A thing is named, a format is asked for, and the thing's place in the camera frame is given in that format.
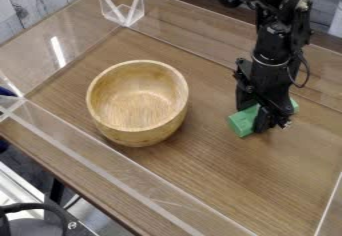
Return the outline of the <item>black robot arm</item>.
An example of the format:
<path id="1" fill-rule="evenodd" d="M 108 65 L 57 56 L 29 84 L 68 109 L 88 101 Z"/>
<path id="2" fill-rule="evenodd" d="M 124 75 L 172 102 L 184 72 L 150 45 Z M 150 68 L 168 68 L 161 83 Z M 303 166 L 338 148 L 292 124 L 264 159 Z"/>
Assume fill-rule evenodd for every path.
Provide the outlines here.
<path id="1" fill-rule="evenodd" d="M 236 113 L 228 124 L 245 137 L 273 127 L 285 128 L 297 104 L 289 97 L 300 68 L 308 68 L 303 47 L 309 44 L 311 0 L 217 0 L 227 8 L 255 11 L 256 42 L 251 58 L 236 60 Z"/>

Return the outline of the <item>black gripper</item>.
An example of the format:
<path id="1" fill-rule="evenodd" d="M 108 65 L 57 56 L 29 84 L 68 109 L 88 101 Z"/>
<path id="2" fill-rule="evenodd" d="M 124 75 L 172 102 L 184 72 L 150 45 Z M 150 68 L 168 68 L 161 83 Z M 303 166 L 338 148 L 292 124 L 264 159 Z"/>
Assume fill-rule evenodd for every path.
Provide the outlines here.
<path id="1" fill-rule="evenodd" d="M 275 126 L 284 127 L 293 114 L 289 87 L 296 77 L 296 60 L 280 66 L 265 66 L 256 60 L 236 59 L 236 110 L 241 111 L 255 104 L 261 107 L 253 120 L 253 132 L 263 133 Z"/>

